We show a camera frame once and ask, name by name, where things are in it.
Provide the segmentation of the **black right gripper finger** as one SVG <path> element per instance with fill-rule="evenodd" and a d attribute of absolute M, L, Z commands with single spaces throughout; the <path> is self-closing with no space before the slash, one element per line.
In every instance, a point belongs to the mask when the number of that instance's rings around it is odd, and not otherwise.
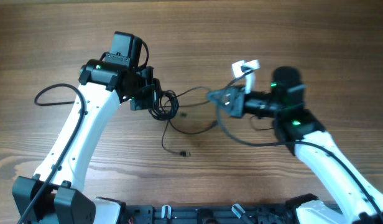
<path fill-rule="evenodd" d="M 215 101 L 215 105 L 223 110 L 226 114 L 231 115 L 232 113 L 232 103 L 230 101 Z"/>
<path fill-rule="evenodd" d="M 227 103 L 230 96 L 231 94 L 228 90 L 215 90 L 206 94 L 207 100 L 212 103 Z"/>

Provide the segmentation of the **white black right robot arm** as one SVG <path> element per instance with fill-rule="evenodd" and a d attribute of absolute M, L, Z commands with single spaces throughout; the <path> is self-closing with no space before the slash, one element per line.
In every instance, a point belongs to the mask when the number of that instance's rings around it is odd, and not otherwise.
<path fill-rule="evenodd" d="M 252 90 L 256 68 L 248 65 L 223 89 L 211 91 L 207 99 L 216 105 L 216 119 L 232 140 L 247 146 L 251 142 L 233 136 L 223 124 L 221 113 L 233 118 L 253 114 L 272 118 L 277 141 L 286 146 L 318 177 L 340 211 L 328 208 L 317 196 L 302 195 L 285 206 L 294 223 L 383 223 L 383 194 L 370 184 L 336 145 L 323 124 L 305 107 L 305 85 L 293 67 L 274 70 L 270 92 Z"/>

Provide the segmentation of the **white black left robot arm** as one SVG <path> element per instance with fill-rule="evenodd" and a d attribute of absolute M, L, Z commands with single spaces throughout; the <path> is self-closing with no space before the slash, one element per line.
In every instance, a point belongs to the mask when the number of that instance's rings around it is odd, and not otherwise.
<path fill-rule="evenodd" d="M 124 202 L 83 194 L 86 173 L 108 121 L 129 102 L 131 110 L 157 107 L 160 84 L 140 63 L 146 43 L 115 32 L 108 52 L 81 67 L 72 110 L 47 157 L 32 177 L 12 188 L 20 223 L 126 223 Z"/>

